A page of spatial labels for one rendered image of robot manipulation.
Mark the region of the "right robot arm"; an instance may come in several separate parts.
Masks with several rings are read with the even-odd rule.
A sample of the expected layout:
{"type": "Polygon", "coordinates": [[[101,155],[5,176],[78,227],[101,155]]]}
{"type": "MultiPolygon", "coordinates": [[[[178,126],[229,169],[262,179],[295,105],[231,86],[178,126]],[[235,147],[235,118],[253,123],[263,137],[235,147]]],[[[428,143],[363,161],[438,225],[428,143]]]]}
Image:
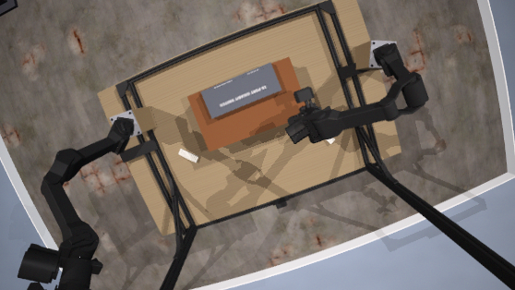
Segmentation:
{"type": "Polygon", "coordinates": [[[396,43],[386,43],[374,49],[373,53],[377,65],[383,66],[385,75],[387,77],[394,76],[397,80],[392,84],[387,96],[379,102],[346,111],[340,112],[328,106],[323,110],[312,109],[306,117],[303,115],[304,111],[296,116],[291,116],[287,120],[289,126],[285,128],[285,131],[289,137],[291,136],[293,144],[309,135],[313,140],[332,139],[348,128],[384,120],[393,121],[401,115],[411,115],[425,105],[429,98],[422,77],[414,71],[410,73],[404,66],[396,43]],[[393,75],[393,73],[395,74],[393,75]],[[401,91],[407,103],[407,107],[404,109],[398,109],[394,102],[401,91]]]}

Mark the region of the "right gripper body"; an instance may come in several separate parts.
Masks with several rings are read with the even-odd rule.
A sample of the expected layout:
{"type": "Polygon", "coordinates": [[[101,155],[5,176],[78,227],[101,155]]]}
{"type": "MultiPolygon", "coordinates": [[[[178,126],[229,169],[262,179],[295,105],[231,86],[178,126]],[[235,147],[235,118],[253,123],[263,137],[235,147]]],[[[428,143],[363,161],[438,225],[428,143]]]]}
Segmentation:
{"type": "MultiPolygon", "coordinates": [[[[312,88],[310,88],[310,87],[301,89],[299,91],[295,91],[294,97],[295,97],[297,103],[305,102],[305,106],[302,107],[302,111],[305,110],[305,113],[304,113],[305,116],[307,116],[308,112],[312,109],[317,108],[317,109],[321,110],[321,107],[318,107],[318,106],[314,107],[312,104],[311,99],[314,98],[315,96],[312,91],[312,88]],[[309,102],[308,102],[308,100],[309,100],[309,102]]],[[[310,142],[313,144],[322,141],[322,140],[313,140],[310,135],[309,135],[309,139],[310,139],[310,142]]]]}

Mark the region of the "grey network switch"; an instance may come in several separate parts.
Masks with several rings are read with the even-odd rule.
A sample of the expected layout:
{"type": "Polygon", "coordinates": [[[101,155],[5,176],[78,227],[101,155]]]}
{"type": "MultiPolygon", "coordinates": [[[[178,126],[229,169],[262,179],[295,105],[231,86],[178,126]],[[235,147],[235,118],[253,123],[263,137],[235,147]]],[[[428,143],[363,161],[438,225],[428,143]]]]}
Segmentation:
{"type": "Polygon", "coordinates": [[[271,63],[201,91],[211,118],[282,91],[271,63]]]}

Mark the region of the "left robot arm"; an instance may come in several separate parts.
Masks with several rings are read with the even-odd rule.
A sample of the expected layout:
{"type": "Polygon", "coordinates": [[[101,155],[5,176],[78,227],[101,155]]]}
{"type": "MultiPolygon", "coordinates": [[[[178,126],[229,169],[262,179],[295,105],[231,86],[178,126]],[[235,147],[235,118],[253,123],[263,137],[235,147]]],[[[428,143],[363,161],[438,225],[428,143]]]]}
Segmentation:
{"type": "Polygon", "coordinates": [[[27,290],[44,290],[40,283],[51,284],[62,267],[59,283],[78,280],[90,287],[91,275],[100,273],[103,265],[97,258],[92,260],[99,237],[89,224],[80,220],[62,185],[82,166],[109,152],[116,155],[124,152],[133,130],[133,119],[119,117],[114,120],[107,138],[80,150],[70,148],[56,154],[52,167],[43,178],[41,193],[61,229],[63,242],[58,250],[30,244],[18,271],[18,278],[37,282],[30,283],[27,290]]]}

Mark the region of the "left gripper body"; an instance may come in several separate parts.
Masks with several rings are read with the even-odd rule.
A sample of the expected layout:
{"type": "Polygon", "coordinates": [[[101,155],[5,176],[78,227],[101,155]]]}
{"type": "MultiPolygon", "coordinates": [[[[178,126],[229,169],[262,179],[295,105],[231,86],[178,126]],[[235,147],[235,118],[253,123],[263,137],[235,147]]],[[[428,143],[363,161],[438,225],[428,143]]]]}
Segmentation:
{"type": "Polygon", "coordinates": [[[59,285],[60,290],[91,290],[89,286],[78,280],[64,280],[59,285]]]}

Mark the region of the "dark brown low bench with grey legs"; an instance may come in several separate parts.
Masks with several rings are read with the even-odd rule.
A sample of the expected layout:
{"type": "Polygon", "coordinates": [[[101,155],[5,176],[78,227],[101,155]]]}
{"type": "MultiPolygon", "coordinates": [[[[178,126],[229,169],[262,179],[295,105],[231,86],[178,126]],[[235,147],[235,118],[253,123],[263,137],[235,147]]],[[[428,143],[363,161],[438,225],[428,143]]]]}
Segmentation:
{"type": "Polygon", "coordinates": [[[272,63],[282,91],[211,118],[201,92],[189,95],[189,103],[209,151],[249,138],[288,123],[300,113],[293,93],[301,90],[292,62],[287,58],[272,63]]]}

